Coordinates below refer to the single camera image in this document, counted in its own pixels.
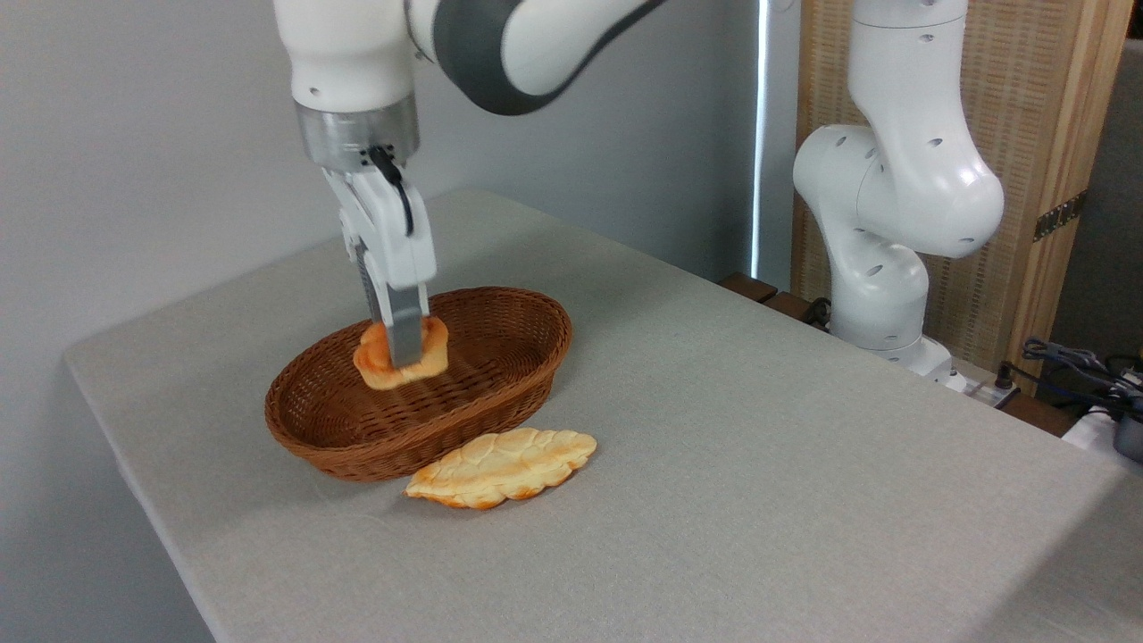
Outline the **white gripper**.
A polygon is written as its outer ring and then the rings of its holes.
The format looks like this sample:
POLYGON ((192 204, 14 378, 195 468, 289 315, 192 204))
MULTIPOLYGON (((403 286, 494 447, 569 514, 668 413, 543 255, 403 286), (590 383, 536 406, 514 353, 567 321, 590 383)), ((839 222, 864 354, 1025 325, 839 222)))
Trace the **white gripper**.
POLYGON ((423 198, 405 182, 392 186, 376 168, 322 174, 338 196, 339 227, 355 259, 371 322, 387 330, 389 359, 395 369, 418 363, 424 351, 421 323, 429 314, 423 284, 438 272, 423 198), (384 282, 379 297, 374 281, 384 282))

